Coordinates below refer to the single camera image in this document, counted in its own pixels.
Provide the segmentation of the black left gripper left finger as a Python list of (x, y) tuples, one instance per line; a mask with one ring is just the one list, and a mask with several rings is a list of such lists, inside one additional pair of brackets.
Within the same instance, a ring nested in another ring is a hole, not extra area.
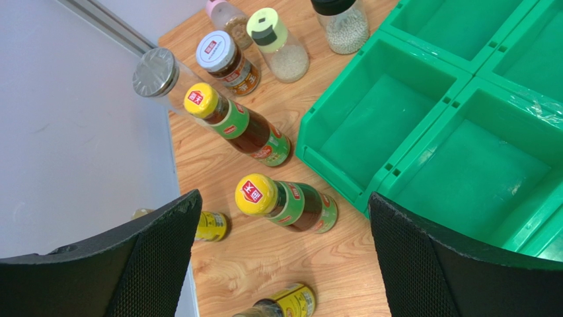
[(202, 203), (192, 190), (48, 254), (3, 258), (1, 315), (174, 316)]

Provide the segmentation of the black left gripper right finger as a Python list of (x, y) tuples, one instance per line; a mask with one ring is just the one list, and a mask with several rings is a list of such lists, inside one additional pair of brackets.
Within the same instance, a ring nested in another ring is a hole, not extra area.
[(562, 263), (498, 248), (372, 193), (371, 232), (393, 316), (561, 316)]

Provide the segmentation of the yellow cap green label bottle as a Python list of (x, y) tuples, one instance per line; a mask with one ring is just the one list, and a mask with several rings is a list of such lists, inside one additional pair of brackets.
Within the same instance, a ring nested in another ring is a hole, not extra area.
[(235, 190), (241, 212), (262, 217), (293, 232), (328, 232), (338, 220), (335, 200), (314, 187), (273, 180), (263, 174), (244, 176)]

